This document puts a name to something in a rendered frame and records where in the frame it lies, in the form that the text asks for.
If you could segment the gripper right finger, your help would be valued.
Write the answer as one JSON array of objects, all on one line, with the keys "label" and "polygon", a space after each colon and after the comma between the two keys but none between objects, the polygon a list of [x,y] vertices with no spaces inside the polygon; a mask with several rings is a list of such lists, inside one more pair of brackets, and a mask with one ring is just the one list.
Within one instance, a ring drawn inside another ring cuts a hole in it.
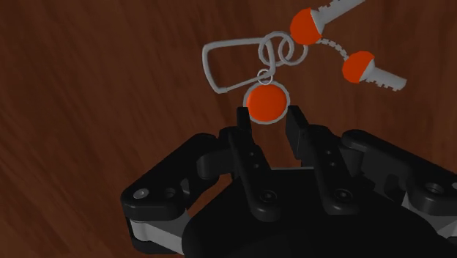
[{"label": "gripper right finger", "polygon": [[289,106],[286,136],[294,156],[313,167],[322,207],[330,215],[420,216],[436,233],[457,239],[457,174],[364,130],[336,136]]}]

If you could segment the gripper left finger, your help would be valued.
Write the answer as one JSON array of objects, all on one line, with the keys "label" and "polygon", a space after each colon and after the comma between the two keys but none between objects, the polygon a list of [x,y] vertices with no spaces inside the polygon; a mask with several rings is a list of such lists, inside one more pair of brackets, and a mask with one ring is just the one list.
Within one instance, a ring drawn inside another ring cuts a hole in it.
[{"label": "gripper left finger", "polygon": [[248,110],[218,136],[197,133],[123,190],[133,247],[143,254],[240,254],[280,218],[272,172]]}]

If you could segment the orange and grey key bunch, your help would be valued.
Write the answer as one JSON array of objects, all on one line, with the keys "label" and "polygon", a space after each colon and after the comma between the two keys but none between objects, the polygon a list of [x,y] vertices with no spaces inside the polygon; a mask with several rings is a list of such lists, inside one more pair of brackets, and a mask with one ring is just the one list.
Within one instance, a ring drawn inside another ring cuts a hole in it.
[{"label": "orange and grey key bunch", "polygon": [[[329,46],[341,55],[342,74],[348,82],[358,84],[366,81],[394,92],[402,90],[407,80],[378,68],[371,52],[358,51],[348,54],[338,43],[323,38],[322,32],[325,25],[364,1],[332,0],[316,10],[312,8],[300,10],[292,18],[288,32],[275,31],[263,37],[221,40],[206,44],[202,49],[201,58],[209,85],[218,94],[225,94],[249,85],[243,98],[243,107],[248,110],[249,119],[259,125],[274,124],[286,116],[291,103],[286,87],[274,80],[276,69],[283,65],[299,65],[308,55],[308,47],[318,44]],[[265,68],[258,71],[254,78],[232,86],[218,86],[210,70],[209,52],[218,48],[241,45],[257,46],[259,60]]]}]

